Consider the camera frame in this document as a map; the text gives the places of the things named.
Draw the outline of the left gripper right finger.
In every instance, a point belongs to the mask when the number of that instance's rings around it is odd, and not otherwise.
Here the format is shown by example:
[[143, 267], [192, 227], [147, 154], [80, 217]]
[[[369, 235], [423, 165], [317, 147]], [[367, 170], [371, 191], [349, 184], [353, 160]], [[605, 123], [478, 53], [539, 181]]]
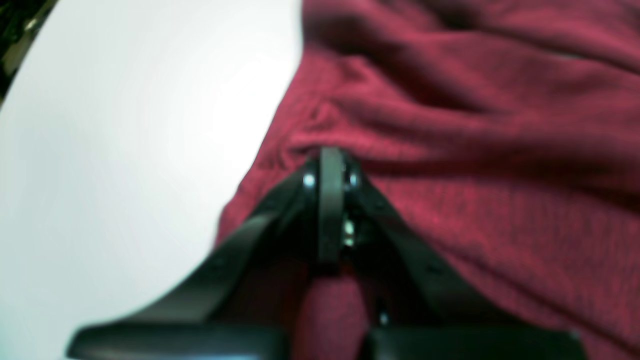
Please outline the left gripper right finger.
[[585, 360], [568, 331], [530, 325], [470, 285], [343, 160], [345, 257], [372, 322], [360, 360]]

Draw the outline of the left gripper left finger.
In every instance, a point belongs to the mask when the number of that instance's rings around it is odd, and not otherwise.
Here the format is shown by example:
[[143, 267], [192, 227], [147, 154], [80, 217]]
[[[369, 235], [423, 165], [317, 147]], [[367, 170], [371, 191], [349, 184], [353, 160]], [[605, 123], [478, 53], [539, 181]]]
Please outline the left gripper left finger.
[[346, 160], [325, 147], [153, 303], [73, 336], [74, 360], [288, 360], [311, 276], [339, 268]]

